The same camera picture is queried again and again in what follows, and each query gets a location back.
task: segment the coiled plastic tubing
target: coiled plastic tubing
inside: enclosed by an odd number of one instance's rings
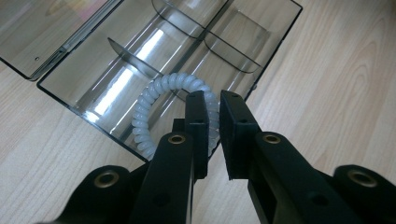
[[[174,73],[155,78],[137,98],[136,108],[133,114],[134,119],[132,120],[134,141],[137,143],[137,149],[148,160],[152,159],[157,149],[149,134],[149,111],[160,95],[176,90],[204,92],[206,109],[209,116],[209,156],[212,154],[213,148],[217,145],[219,138],[219,101],[216,99],[216,95],[200,78],[186,73]]]

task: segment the clear plastic box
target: clear plastic box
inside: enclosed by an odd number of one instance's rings
[[[145,160],[131,120],[152,79],[186,72],[247,98],[301,10],[290,0],[123,1],[38,87]],[[184,118],[185,95],[152,107],[155,141]]]

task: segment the wooden table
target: wooden table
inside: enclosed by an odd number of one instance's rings
[[[396,183],[396,2],[301,0],[304,11],[248,105],[320,171],[355,163]],[[0,64],[0,223],[55,219],[93,169],[142,161]],[[257,223],[247,181],[218,150],[193,223]]]

